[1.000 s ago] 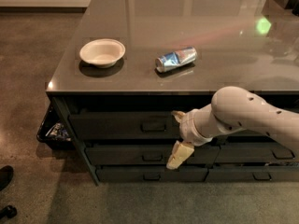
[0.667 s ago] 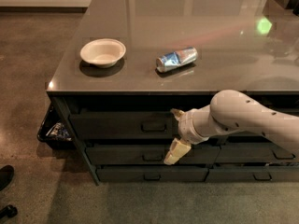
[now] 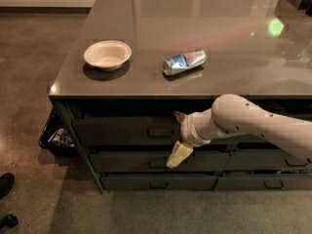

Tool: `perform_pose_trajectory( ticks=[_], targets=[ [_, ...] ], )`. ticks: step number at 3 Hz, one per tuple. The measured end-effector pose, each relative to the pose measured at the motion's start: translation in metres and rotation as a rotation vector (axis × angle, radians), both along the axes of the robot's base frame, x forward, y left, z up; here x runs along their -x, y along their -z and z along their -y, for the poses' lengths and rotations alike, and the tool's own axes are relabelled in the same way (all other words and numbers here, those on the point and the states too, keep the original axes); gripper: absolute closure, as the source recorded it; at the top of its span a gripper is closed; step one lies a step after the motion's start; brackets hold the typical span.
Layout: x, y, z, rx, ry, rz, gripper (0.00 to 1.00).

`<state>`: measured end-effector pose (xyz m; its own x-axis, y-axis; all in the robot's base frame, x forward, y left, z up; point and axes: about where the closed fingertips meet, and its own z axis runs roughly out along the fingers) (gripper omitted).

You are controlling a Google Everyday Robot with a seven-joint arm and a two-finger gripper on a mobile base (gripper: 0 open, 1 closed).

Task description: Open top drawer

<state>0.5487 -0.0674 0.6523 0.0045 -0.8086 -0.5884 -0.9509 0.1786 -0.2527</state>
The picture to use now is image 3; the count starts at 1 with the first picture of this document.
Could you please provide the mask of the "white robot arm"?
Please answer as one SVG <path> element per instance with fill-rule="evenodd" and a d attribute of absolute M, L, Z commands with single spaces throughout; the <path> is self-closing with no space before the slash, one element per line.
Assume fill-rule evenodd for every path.
<path fill-rule="evenodd" d="M 177 167 L 194 147 L 214 139 L 253 135 L 262 137 L 294 157 L 306 161 L 312 156 L 312 122 L 266 111 L 237 95 L 222 95 L 203 112 L 176 111 L 181 141 L 175 143 L 167 166 Z"/>

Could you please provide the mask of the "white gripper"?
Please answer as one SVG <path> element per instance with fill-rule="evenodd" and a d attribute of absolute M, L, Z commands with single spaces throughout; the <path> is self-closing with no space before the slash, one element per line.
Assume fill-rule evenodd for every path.
<path fill-rule="evenodd" d="M 209 140 L 202 139 L 197 133 L 195 123 L 202 117 L 199 112 L 186 115 L 182 112 L 175 111 L 174 116 L 180 123 L 180 135 L 185 142 L 177 141 L 174 145 L 172 154 L 167 161 L 168 168 L 175 168 L 181 164 L 193 152 L 193 147 L 200 147 L 209 144 Z"/>

